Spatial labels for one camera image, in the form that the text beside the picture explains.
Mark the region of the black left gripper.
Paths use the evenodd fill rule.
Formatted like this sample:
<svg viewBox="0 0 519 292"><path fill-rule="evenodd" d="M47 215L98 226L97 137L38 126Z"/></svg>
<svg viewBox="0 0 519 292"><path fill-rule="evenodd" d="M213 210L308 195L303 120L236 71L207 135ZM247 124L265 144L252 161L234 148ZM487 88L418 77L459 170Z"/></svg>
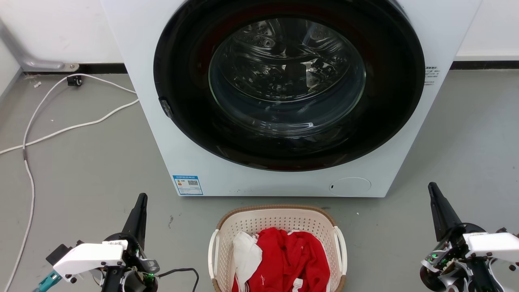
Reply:
<svg viewBox="0 0 519 292"><path fill-rule="evenodd" d="M122 233L105 239L108 243L127 242L122 260L115 265L104 264L101 290L103 292L157 292L158 280L154 274L160 270L156 260L144 255L148 195L139 194Z"/></svg>

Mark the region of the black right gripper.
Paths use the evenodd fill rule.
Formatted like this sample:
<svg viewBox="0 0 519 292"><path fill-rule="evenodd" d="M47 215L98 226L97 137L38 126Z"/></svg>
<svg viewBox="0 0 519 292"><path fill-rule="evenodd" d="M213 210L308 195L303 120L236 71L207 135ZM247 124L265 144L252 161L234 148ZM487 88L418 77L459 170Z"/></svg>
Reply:
<svg viewBox="0 0 519 292"><path fill-rule="evenodd" d="M462 223L437 183L430 182L428 191L438 245L421 261L422 283L433 292L504 292L492 271L492 253L469 254L468 237L486 232Z"/></svg>

